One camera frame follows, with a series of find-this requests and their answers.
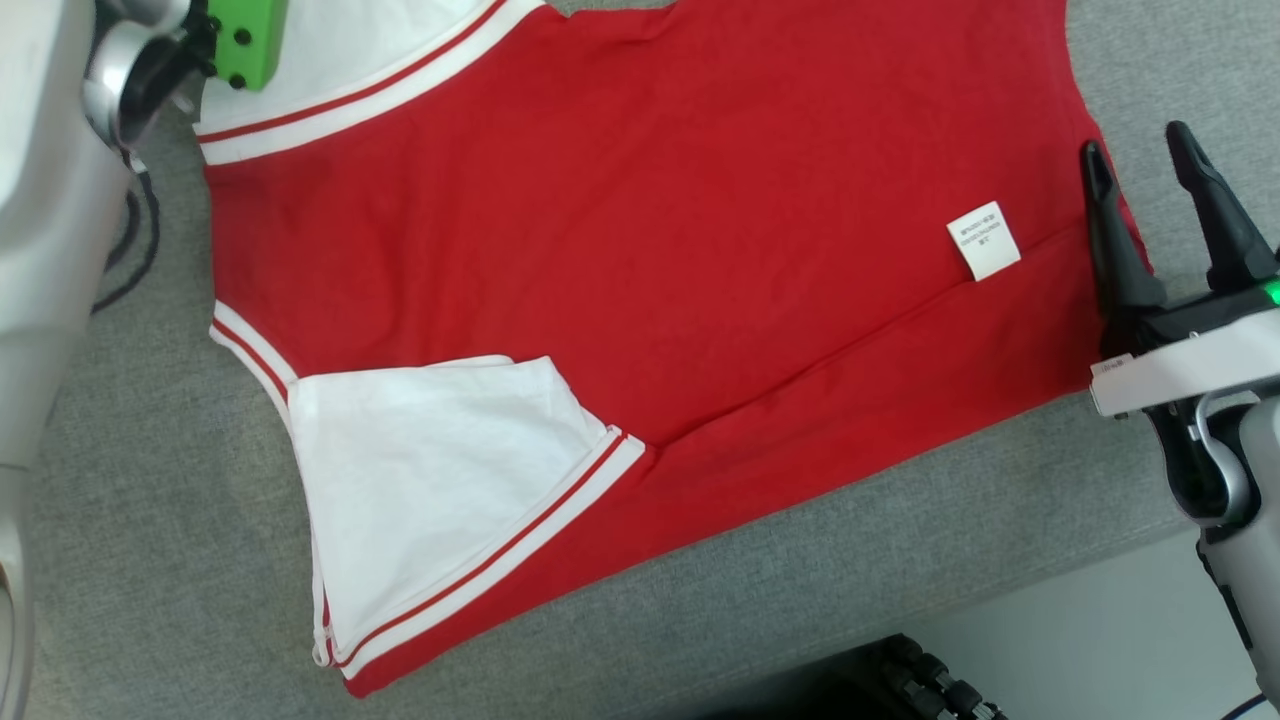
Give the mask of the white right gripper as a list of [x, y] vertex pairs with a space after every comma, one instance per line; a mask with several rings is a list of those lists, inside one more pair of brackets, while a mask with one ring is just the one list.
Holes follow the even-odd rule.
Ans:
[[1208, 287], [1228, 295], [1164, 310], [1166, 288], [1126, 219], [1108, 155], [1098, 140], [1085, 142], [1080, 173], [1103, 320], [1100, 350], [1111, 356], [1094, 365], [1091, 383], [1102, 416], [1277, 382], [1277, 287], [1261, 284], [1277, 275], [1277, 259], [1190, 127], [1167, 123], [1166, 141], [1199, 219]]

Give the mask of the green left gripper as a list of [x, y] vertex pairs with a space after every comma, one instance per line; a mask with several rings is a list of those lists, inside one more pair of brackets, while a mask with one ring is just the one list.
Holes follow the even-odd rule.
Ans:
[[287, 0], [209, 1], [212, 64], [233, 90], [260, 91], [274, 77], [285, 31]]

